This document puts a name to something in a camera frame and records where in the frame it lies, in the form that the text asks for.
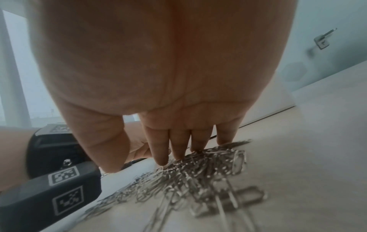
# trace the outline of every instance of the forearm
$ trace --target forearm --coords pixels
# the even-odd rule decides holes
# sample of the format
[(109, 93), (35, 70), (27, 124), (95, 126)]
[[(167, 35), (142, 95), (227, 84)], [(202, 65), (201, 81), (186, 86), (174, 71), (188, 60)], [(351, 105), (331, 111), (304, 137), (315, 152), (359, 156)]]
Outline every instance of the forearm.
[(36, 129), (19, 130), (0, 127), (0, 191), (29, 180), (26, 151)]

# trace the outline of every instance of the white wall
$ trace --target white wall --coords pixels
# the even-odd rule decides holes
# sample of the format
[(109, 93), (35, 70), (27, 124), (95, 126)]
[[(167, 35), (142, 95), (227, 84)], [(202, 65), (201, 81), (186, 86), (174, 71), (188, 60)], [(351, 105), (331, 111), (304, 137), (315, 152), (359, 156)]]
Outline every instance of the white wall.
[[(314, 38), (338, 28), (320, 50)], [(367, 60), (366, 0), (299, 0), (288, 43), (278, 67), (290, 91)]]

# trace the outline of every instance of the table surface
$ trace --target table surface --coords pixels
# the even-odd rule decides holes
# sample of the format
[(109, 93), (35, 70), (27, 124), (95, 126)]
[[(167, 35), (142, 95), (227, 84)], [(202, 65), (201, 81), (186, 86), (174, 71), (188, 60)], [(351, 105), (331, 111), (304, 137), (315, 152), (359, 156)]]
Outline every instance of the table surface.
[[(367, 231), (365, 73), (367, 63), (324, 79), (294, 93), (297, 107), (239, 129), (235, 140), (253, 142), (240, 147), (249, 154), (248, 170), (233, 184), (258, 185), (269, 193), (266, 201), (250, 207), (262, 231)], [(207, 147), (213, 146), (215, 139)], [(152, 169), (148, 159), (104, 177), (100, 198)], [(157, 200), (125, 203), (72, 231), (142, 231), (156, 205)], [(81, 213), (45, 231), (61, 230)], [(188, 210), (173, 212), (163, 231), (203, 229), (222, 231), (219, 216), (194, 219)]]

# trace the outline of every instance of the pile of paper clips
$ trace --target pile of paper clips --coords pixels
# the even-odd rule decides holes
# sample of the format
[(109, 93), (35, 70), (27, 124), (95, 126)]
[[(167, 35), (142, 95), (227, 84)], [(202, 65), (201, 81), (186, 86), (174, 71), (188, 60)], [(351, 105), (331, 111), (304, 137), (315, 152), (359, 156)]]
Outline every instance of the pile of paper clips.
[(244, 171), (247, 164), (245, 151), (233, 148), (249, 142), (247, 140), (194, 152), (183, 160), (171, 162), (164, 169), (143, 174), (87, 210), (83, 220), (100, 215), (128, 200), (146, 202), (162, 193), (144, 232), (161, 231), (172, 210), (178, 211), (187, 206), (196, 218), (219, 213), (226, 232), (234, 230), (226, 216), (228, 211), (240, 214), (246, 231), (258, 231), (247, 206), (263, 201), (267, 194), (256, 186), (235, 190), (228, 180), (229, 176)]

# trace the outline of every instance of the wooden table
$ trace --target wooden table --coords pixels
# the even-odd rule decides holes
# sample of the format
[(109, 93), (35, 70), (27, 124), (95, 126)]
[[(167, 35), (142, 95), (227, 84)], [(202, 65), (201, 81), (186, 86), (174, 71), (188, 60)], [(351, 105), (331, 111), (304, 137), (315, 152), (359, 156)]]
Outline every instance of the wooden table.
[[(258, 185), (269, 192), (266, 201), (250, 208), (262, 231), (367, 231), (365, 73), (367, 63), (301, 89), (294, 93), (297, 107), (239, 129), (235, 140), (253, 142), (241, 147), (249, 153), (248, 171), (233, 183)], [(215, 145), (214, 139), (208, 147)], [(145, 160), (104, 177), (100, 198), (153, 168), (153, 161)], [(125, 203), (72, 231), (141, 231), (156, 205), (157, 200)], [(47, 230), (60, 230), (80, 213)], [(219, 216), (194, 219), (184, 210), (172, 213), (163, 231), (222, 231), (222, 227)]]

